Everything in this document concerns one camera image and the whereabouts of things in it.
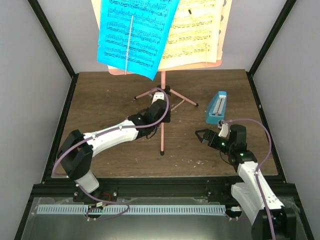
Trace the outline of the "blue metronome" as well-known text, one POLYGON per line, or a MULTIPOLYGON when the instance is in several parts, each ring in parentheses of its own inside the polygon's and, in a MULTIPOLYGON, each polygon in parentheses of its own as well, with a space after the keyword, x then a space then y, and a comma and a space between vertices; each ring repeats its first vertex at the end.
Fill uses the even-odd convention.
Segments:
POLYGON ((227 105, 227 92, 218 91, 210 100, 206 112, 205 122, 211 125, 217 125, 219 121, 224 120, 227 105))

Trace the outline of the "sheet music pages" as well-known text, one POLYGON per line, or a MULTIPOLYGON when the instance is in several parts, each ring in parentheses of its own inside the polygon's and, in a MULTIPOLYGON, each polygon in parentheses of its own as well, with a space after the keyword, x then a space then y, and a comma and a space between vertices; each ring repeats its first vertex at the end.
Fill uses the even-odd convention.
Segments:
POLYGON ((159 69, 199 64, 218 59, 222 0, 181 0, 169 30, 159 69))

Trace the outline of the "teal paper strip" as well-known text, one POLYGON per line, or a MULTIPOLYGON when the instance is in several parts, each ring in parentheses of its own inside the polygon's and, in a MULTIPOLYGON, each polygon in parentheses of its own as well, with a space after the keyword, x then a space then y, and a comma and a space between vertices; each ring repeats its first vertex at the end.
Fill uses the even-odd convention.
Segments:
POLYGON ((154 80, 177 0, 103 0, 97 61, 154 80))

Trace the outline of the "pink music stand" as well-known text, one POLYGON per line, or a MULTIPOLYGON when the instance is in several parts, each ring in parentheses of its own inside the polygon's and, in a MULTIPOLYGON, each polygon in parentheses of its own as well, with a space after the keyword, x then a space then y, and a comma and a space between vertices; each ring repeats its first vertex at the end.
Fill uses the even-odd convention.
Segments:
POLYGON ((159 65, 160 87, 193 106, 198 104, 166 85, 166 72, 218 67, 222 63, 232 1, 181 0, 159 65))

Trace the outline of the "clear plastic metronome cover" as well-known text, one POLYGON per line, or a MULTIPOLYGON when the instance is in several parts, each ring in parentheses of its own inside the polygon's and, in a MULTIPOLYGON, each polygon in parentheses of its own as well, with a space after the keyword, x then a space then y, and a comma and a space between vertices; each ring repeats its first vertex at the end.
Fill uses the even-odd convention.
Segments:
POLYGON ((214 108, 214 111, 213 111, 213 113, 216 116, 220 116, 222 114, 222 110, 223 110, 223 107, 224 107, 225 99, 226 98, 224 96, 219 96, 218 97, 216 105, 215 105, 215 108, 214 108))

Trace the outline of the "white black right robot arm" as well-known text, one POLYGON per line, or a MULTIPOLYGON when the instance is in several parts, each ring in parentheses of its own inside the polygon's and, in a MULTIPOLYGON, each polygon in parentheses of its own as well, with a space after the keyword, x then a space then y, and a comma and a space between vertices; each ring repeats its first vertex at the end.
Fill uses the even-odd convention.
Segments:
POLYGON ((297 215, 272 191, 254 153, 247 148, 247 129, 240 124, 219 123, 219 132, 195 131, 199 141, 227 155, 242 182, 222 188, 223 198, 236 200, 251 223, 254 240, 295 240, 297 215))

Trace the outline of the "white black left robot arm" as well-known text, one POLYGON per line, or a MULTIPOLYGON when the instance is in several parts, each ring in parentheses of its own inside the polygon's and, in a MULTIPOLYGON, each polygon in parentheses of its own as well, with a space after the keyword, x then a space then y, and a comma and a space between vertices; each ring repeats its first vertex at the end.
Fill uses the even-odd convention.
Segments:
POLYGON ((129 116, 121 123, 99 131, 81 133, 73 130, 56 154, 55 165, 61 164, 68 178, 79 185, 89 201, 102 198, 102 188, 91 171, 92 159, 101 152, 125 142, 147 138, 163 122, 170 121, 170 105, 155 100, 150 107, 129 116))

